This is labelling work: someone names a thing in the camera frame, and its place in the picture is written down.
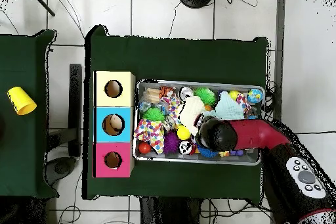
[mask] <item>shape sorter box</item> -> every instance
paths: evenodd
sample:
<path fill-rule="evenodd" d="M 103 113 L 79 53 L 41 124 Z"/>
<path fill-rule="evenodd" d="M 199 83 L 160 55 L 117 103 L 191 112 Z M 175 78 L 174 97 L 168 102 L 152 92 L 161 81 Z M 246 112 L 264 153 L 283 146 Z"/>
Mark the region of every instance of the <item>shape sorter box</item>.
<path fill-rule="evenodd" d="M 109 135 L 103 129 L 105 118 L 117 115 L 122 121 L 122 130 L 117 135 Z M 97 107 L 96 108 L 96 139 L 97 143 L 131 142 L 133 134 L 133 107 Z"/>
<path fill-rule="evenodd" d="M 131 176 L 134 167 L 131 143 L 97 143 L 95 147 L 96 175 L 93 177 L 122 178 Z M 121 163 L 118 168 L 108 167 L 106 157 L 109 153 L 117 153 L 121 158 Z"/>
<path fill-rule="evenodd" d="M 132 107 L 135 77 L 130 72 L 95 71 L 96 106 Z"/>

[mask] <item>green table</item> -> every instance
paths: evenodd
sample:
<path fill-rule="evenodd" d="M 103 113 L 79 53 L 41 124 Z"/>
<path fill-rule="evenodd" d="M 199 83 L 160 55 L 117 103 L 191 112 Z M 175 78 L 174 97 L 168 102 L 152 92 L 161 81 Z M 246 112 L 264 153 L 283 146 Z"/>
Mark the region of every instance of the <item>green table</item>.
<path fill-rule="evenodd" d="M 93 178 L 93 71 L 130 71 L 165 79 L 265 87 L 268 42 L 106 37 L 95 26 L 85 39 L 83 197 L 188 196 L 260 200 L 261 165 L 231 166 L 135 161 L 130 178 Z"/>
<path fill-rule="evenodd" d="M 0 35 L 0 119 L 5 123 L 0 140 L 0 195 L 54 197 L 43 178 L 47 142 L 46 49 L 54 31 L 27 37 Z M 20 86 L 37 108 L 16 115 L 7 91 Z"/>

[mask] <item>white tile floor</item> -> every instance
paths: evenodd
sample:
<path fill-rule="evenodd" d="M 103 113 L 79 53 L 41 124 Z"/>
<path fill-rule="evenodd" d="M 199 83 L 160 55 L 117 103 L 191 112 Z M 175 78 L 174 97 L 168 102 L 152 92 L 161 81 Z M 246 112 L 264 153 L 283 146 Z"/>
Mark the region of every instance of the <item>white tile floor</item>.
<path fill-rule="evenodd" d="M 33 35 L 48 27 L 57 31 L 56 44 L 83 45 L 81 32 L 60 1 L 45 1 L 48 1 L 48 5 L 56 13 L 55 17 L 47 14 L 36 0 L 8 0 L 0 3 L 0 7 L 12 20 L 19 34 Z M 94 25 L 103 24 L 107 26 L 110 35 L 166 38 L 171 30 L 175 7 L 179 0 L 132 0 L 132 8 L 131 0 L 68 0 L 68 2 L 61 0 L 61 2 L 76 21 L 75 13 L 77 14 L 83 35 L 86 35 Z M 213 7 L 214 4 L 202 9 L 189 9 L 182 4 L 179 5 L 176 8 L 176 18 L 170 37 L 212 39 Z M 335 129 L 333 110 L 336 106 L 335 101 L 329 96 L 332 95 L 334 85 L 335 66 L 332 61 L 335 58 L 329 56 L 336 52 L 336 42 L 330 42 L 332 34 L 336 36 L 336 27 L 333 31 L 329 27 L 328 33 L 323 29 L 325 37 L 323 42 L 328 43 L 329 48 L 324 43 L 320 45 L 321 39 L 310 37 L 310 35 L 321 36 L 321 27 L 316 25 L 330 24 L 330 12 L 317 4 L 309 5 L 306 0 L 286 0 L 285 11 L 283 120 L 296 132 Z M 314 16 L 314 12 L 320 12 L 320 15 Z M 0 34 L 15 33 L 7 17 L 0 12 Z M 252 40 L 257 36 L 265 36 L 269 40 L 270 48 L 275 49 L 276 0 L 258 0 L 257 7 L 250 7 L 239 0 L 233 0 L 231 5 L 226 0 L 216 0 L 216 39 Z M 52 46 L 52 49 L 54 51 L 49 55 L 50 127 L 62 128 L 68 124 L 69 64 L 84 65 L 85 51 L 80 46 Z M 275 54 L 272 51 L 271 72 L 274 70 L 274 62 Z M 314 97 L 316 101 L 314 104 L 310 97 Z M 336 180 L 336 163 L 331 159 L 335 152 L 333 146 L 335 135 L 301 135 L 300 139 L 311 153 L 316 155 L 329 176 Z M 67 156 L 66 150 L 66 148 L 54 149 L 49 153 L 49 159 Z M 75 184 L 80 173 L 81 160 L 74 172 L 57 184 L 60 197 L 52 199 L 49 203 L 51 224 L 57 224 L 62 210 L 74 203 Z M 140 207 L 138 199 L 134 196 L 130 199 L 128 196 L 113 198 L 101 196 L 97 200 L 82 200 L 80 181 L 75 197 L 76 206 L 82 212 L 74 224 L 103 224 L 108 221 L 128 220 L 134 224 L 140 223 Z M 214 203 L 224 215 L 228 214 L 226 200 L 214 200 Z M 244 205 L 244 201 L 241 200 L 231 200 L 230 203 L 233 210 L 238 210 Z M 133 211 L 130 212 L 130 216 L 127 212 L 129 205 Z M 208 201 L 204 202 L 202 208 L 209 211 Z M 62 221 L 71 218 L 72 211 L 66 211 Z M 269 223 L 269 218 L 255 209 L 246 210 L 233 217 L 218 217 L 216 220 L 216 224 Z M 209 219 L 201 218 L 201 224 L 209 224 Z"/>

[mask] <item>light blue cloth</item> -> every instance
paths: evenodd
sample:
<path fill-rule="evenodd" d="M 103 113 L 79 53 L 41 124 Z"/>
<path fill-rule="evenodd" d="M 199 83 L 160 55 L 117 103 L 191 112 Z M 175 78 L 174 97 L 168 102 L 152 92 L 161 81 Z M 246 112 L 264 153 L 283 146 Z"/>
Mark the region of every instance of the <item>light blue cloth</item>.
<path fill-rule="evenodd" d="M 243 120 L 243 108 L 233 99 L 231 99 L 228 92 L 220 93 L 219 102 L 216 108 L 212 111 L 203 112 L 204 116 L 213 116 L 220 120 Z"/>

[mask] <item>pink box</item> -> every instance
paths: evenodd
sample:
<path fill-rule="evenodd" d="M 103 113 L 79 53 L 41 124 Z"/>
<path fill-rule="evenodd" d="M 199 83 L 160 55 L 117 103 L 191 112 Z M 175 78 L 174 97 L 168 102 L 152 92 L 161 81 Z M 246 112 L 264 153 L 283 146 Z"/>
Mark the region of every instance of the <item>pink box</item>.
<path fill-rule="evenodd" d="M 128 178 L 134 167 L 131 143 L 97 143 L 96 144 L 96 177 L 97 178 Z M 121 157 L 118 168 L 109 168 L 104 161 L 109 152 L 116 152 Z"/>

